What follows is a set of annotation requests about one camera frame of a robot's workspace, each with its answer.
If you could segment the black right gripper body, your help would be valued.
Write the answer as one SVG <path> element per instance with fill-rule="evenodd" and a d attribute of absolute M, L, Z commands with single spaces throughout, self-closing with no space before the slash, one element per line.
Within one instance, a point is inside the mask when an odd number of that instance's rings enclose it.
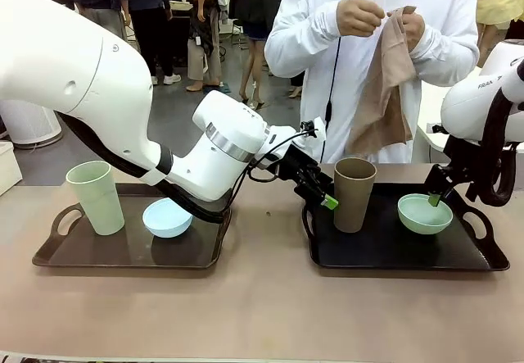
<path fill-rule="evenodd" d="M 428 194 L 440 193 L 447 187 L 455 187 L 458 184 L 468 183 L 471 180 L 470 171 L 467 167 L 443 166 L 434 164 L 424 182 Z"/>

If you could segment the person's right hand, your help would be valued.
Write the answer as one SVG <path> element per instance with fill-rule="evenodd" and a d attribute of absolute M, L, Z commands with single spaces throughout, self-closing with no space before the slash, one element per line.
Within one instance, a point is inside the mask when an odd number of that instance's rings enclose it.
<path fill-rule="evenodd" d="M 368 38 L 381 26 L 386 13 L 369 0 L 340 0 L 336 19 L 340 36 Z"/>

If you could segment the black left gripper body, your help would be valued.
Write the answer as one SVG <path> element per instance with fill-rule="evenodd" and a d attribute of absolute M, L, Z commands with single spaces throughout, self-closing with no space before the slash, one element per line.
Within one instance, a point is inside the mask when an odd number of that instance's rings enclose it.
<path fill-rule="evenodd" d="M 278 178 L 296 186 L 310 186 L 326 192 L 332 178 L 324 174 L 318 162 L 292 143 L 278 163 Z"/>

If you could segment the person's left hand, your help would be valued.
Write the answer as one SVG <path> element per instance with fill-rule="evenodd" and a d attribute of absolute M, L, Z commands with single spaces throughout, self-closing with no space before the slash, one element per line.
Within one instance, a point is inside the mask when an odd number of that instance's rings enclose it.
<path fill-rule="evenodd" d="M 412 52 L 418 45 L 425 31 L 425 22 L 422 16 L 415 11 L 402 13 L 402 24 L 406 37 L 409 52 Z"/>

